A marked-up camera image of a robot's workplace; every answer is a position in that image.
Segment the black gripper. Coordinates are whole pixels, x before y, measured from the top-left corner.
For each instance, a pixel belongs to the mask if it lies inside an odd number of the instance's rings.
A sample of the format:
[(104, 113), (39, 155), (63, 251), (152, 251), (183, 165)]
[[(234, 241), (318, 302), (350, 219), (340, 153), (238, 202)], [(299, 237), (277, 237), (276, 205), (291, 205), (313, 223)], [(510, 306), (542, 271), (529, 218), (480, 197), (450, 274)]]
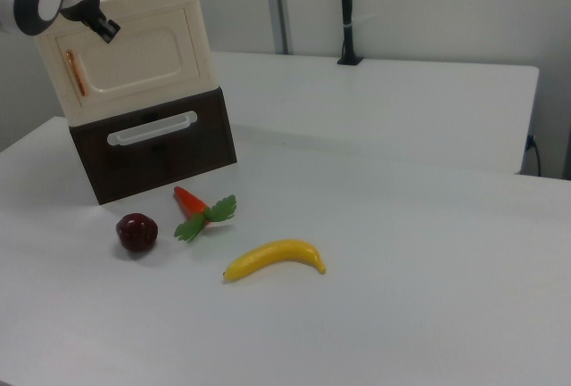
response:
[(83, 23), (106, 44), (110, 44), (120, 31), (120, 25), (113, 20), (106, 20), (100, 5), (100, 0), (82, 0), (73, 6), (62, 8), (60, 14), (68, 21)]

